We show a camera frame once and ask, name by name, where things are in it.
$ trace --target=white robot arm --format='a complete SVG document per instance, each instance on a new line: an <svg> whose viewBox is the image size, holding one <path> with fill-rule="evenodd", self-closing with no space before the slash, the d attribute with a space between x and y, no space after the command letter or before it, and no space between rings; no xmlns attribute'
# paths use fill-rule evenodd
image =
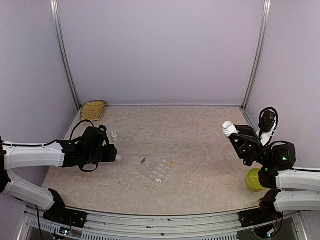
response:
<svg viewBox="0 0 320 240"><path fill-rule="evenodd" d="M320 211L320 169L294 167L295 146L286 141L270 143L279 122L277 111L261 111L258 132L247 125L222 125L243 164L262 165L260 184L271 189L261 200L260 208L239 213L243 227L267 223L282 217L283 211Z"/></svg>
<svg viewBox="0 0 320 240"><path fill-rule="evenodd" d="M12 143L2 141L0 137L0 193L44 209L45 219L67 225L72 219L73 226L83 228L84 212L67 209L58 192L36 186L11 170L35 166L78 166L83 172L93 172L84 170L84 166L93 164L97 169L101 162L114 162L116 155L117 150L109 143L107 128L103 125L87 127L83 135L74 140L55 140L46 144Z"/></svg>

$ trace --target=green bowl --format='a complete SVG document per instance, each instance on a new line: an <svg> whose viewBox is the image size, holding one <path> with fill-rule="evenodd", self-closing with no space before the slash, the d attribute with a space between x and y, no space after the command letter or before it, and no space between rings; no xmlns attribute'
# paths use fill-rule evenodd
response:
<svg viewBox="0 0 320 240"><path fill-rule="evenodd" d="M252 168L248 171L246 174L246 186L248 189L250 189L253 192L260 192L263 189L265 189L263 186L261 186L259 182L259 176L258 172L260 171L259 168Z"/></svg>

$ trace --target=white wall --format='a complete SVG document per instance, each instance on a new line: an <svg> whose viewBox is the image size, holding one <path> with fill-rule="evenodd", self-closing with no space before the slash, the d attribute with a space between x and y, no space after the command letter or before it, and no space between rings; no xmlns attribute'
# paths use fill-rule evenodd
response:
<svg viewBox="0 0 320 240"><path fill-rule="evenodd" d="M81 103L240 106L263 0L59 0Z"/></svg>
<svg viewBox="0 0 320 240"><path fill-rule="evenodd" d="M258 125L260 111L274 107L279 126L274 140L295 144L298 167L320 168L320 2L272 1L270 19L247 112ZM320 213L304 214L318 240Z"/></svg>
<svg viewBox="0 0 320 240"><path fill-rule="evenodd" d="M50 1L3 0L0 7L0 135L5 141L60 139L76 110L68 89ZM46 167L16 169L37 185ZM0 194L0 239L12 240L25 204Z"/></svg>

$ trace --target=yellow basket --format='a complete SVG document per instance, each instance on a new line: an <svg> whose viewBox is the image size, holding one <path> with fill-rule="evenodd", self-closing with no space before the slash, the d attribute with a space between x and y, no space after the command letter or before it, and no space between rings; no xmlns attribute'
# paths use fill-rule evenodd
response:
<svg viewBox="0 0 320 240"><path fill-rule="evenodd" d="M259 176L258 172L260 171L259 168L252 168L248 171L246 174L246 186L248 189L250 189L253 192L260 192L263 189L265 189L263 186L261 186L259 182Z"/></svg>
<svg viewBox="0 0 320 240"><path fill-rule="evenodd" d="M80 120L99 121L106 108L106 101L88 101L81 108Z"/></svg>

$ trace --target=beige table surface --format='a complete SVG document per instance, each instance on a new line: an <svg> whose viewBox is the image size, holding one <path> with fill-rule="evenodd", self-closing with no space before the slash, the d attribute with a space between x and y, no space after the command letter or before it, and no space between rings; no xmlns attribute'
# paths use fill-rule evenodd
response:
<svg viewBox="0 0 320 240"><path fill-rule="evenodd" d="M122 159L102 163L91 173L51 167L43 186L58 191L67 206L107 213L190 215L258 206L267 191L248 190L250 168L222 132L227 120L246 124L237 107L107 107L94 124L105 125L110 139L111 131L118 132L114 144ZM79 121L80 114L67 138ZM88 126L82 124L74 138ZM158 185L148 172L162 159L173 161L174 169Z"/></svg>

